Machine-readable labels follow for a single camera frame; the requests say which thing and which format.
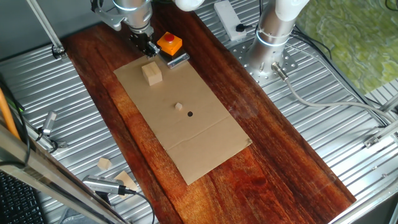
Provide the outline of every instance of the metal bracket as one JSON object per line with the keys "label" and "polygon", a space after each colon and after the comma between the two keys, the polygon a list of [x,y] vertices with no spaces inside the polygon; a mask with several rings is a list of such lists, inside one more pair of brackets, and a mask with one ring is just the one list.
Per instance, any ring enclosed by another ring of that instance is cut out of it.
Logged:
{"label": "metal bracket", "polygon": [[[243,65],[243,67],[249,72],[249,74],[253,77],[253,79],[260,85],[263,86],[266,83],[269,83],[275,79],[279,79],[279,75],[276,72],[273,73],[264,73],[264,72],[259,72],[255,70],[251,70],[247,63],[246,63],[246,54],[253,43],[253,40],[249,40],[246,42],[243,42],[241,44],[235,45],[234,47],[231,47],[228,49],[238,60],[239,62]],[[284,50],[283,53],[284,56],[284,62],[280,64],[280,67],[285,73],[290,73],[293,72],[294,70],[297,69],[298,65],[294,61],[294,59],[290,56],[289,53],[287,53],[286,50]]]}
{"label": "metal bracket", "polygon": [[363,144],[367,148],[370,148],[374,144],[379,143],[382,139],[384,139],[385,137],[388,137],[392,134],[394,134],[394,136],[398,138],[397,131],[398,131],[398,120],[389,124],[387,127],[381,129],[381,131],[379,131],[378,133],[371,136],[368,140],[363,142]]}

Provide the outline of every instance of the wooden block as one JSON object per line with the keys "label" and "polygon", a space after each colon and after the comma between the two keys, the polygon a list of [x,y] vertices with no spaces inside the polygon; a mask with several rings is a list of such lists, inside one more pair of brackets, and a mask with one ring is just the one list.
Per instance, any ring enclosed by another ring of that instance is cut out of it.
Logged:
{"label": "wooden block", "polygon": [[182,104],[181,104],[181,103],[177,103],[177,104],[175,105],[175,109],[178,110],[178,111],[180,111],[180,110],[182,109]]}
{"label": "wooden block", "polygon": [[[129,174],[127,174],[126,171],[122,171],[120,174],[118,174],[115,177],[116,180],[121,180],[123,181],[123,184],[130,188],[131,190],[138,190],[138,186],[136,185],[136,183],[134,183],[134,181],[130,178]],[[119,195],[121,198],[126,198],[127,195]]]}
{"label": "wooden block", "polygon": [[150,86],[163,80],[162,72],[155,62],[142,66],[142,72],[145,80],[147,80]]}
{"label": "wooden block", "polygon": [[112,166],[112,163],[109,159],[105,159],[105,158],[100,158],[98,161],[97,166],[101,169],[101,170],[107,170]]}

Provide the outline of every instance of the orange block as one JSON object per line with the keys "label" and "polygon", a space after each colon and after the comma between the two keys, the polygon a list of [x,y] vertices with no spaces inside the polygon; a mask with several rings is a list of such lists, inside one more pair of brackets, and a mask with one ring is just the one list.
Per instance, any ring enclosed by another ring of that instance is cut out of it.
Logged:
{"label": "orange block", "polygon": [[164,52],[171,56],[173,56],[182,47],[182,39],[169,32],[166,32],[156,43]]}

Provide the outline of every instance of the gray cable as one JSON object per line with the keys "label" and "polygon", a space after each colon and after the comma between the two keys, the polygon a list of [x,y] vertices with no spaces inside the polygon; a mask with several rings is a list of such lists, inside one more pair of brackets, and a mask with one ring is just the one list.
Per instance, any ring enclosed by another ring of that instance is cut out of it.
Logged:
{"label": "gray cable", "polygon": [[395,120],[393,118],[391,118],[388,114],[386,114],[385,112],[376,109],[372,106],[363,104],[363,103],[357,103],[357,102],[335,102],[335,103],[310,103],[308,101],[305,101],[303,98],[301,98],[296,91],[293,89],[292,84],[290,84],[289,79],[285,80],[287,87],[291,90],[291,92],[293,93],[293,95],[303,104],[308,105],[308,106],[314,106],[314,107],[329,107],[329,106],[358,106],[358,107],[362,107],[368,110],[371,110],[385,118],[387,118],[391,123],[393,123]]}

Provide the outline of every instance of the metal clamp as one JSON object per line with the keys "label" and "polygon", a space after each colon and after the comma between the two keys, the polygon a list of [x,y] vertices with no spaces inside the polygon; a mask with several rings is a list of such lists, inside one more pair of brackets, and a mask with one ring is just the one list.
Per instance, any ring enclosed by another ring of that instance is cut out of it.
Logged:
{"label": "metal clamp", "polygon": [[368,140],[363,142],[363,144],[367,148],[370,148],[374,144],[379,143],[382,139],[384,139],[392,134],[394,134],[394,136],[398,138],[397,131],[398,131],[398,120],[389,124],[388,126],[383,128],[381,131],[379,131],[378,133],[371,136]]}

